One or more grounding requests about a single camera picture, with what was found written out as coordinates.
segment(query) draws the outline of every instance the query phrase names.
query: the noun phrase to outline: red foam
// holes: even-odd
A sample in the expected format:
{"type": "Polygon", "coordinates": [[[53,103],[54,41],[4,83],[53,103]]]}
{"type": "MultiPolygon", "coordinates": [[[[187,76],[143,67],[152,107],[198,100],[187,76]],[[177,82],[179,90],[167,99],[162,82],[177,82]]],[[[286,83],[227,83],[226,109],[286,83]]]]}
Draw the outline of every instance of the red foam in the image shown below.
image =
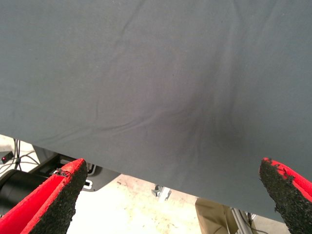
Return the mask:
{"type": "Polygon", "coordinates": [[[280,162],[270,160],[267,157],[263,158],[263,160],[270,162],[272,166],[276,166],[278,173],[281,174],[285,179],[287,178],[287,176],[293,176],[292,184],[302,193],[302,195],[307,200],[312,202],[312,183],[310,181],[308,181],[303,176],[295,172],[293,169],[280,162]]]}
{"type": "MultiPolygon", "coordinates": [[[[62,167],[62,170],[73,174],[79,169],[83,161],[83,159],[77,159],[67,163],[62,167]]],[[[0,233],[29,233],[71,178],[71,176],[63,177],[60,175],[49,177],[0,219],[0,233]]]]}

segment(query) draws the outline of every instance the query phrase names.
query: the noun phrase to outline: gray fabric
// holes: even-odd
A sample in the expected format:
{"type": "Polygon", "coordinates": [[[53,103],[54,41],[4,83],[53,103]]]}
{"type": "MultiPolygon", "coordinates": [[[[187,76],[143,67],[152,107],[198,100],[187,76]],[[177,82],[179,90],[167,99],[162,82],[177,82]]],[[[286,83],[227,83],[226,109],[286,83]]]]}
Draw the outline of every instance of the gray fabric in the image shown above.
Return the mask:
{"type": "Polygon", "coordinates": [[[0,132],[270,218],[264,156],[311,176],[312,7],[2,0],[0,132]]]}

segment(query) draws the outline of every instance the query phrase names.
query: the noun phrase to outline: floor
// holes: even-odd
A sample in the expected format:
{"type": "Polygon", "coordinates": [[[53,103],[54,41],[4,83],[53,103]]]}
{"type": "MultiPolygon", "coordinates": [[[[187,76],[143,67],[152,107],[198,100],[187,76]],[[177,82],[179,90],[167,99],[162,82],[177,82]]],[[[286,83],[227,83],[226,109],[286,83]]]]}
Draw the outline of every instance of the floor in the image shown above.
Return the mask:
{"type": "MultiPolygon", "coordinates": [[[[0,151],[11,150],[13,140],[0,135],[0,151]]],[[[21,143],[20,155],[31,151],[30,144],[21,143]]],[[[37,160],[35,153],[31,156],[37,160]]],[[[24,171],[35,167],[26,157],[22,161],[24,171]]],[[[169,199],[160,203],[151,192],[154,188],[148,181],[120,175],[96,192],[82,191],[67,233],[201,234],[195,210],[197,197],[172,190],[169,199]]],[[[289,234],[285,224],[260,216],[255,226],[269,234],[289,234]]]]}

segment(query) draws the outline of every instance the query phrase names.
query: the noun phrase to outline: black cylinder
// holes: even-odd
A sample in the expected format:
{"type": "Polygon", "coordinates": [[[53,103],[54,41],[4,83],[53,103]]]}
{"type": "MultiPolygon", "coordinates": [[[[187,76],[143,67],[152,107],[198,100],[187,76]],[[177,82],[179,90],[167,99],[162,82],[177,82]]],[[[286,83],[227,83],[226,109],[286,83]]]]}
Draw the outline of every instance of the black cylinder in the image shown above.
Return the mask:
{"type": "Polygon", "coordinates": [[[19,170],[8,171],[0,180],[0,215],[6,214],[46,179],[19,170]]]}

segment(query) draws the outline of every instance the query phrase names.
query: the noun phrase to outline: white floor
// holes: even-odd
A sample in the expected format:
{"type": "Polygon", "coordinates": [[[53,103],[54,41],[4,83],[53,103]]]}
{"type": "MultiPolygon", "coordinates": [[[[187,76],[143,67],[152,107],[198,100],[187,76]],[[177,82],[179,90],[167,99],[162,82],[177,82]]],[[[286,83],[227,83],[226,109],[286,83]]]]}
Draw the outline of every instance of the white floor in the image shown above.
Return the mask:
{"type": "MultiPolygon", "coordinates": [[[[14,151],[11,138],[0,135],[1,151],[14,151]]],[[[30,144],[21,143],[20,155],[31,151],[30,144]]],[[[31,156],[37,160],[35,153],[31,156]]],[[[35,167],[27,163],[21,166],[24,171],[35,167]]],[[[67,233],[200,234],[195,211],[197,197],[173,190],[168,201],[159,203],[151,193],[154,187],[148,181],[120,175],[97,192],[82,191],[67,233]]],[[[285,224],[260,216],[255,225],[269,234],[289,234],[285,224]]]]}

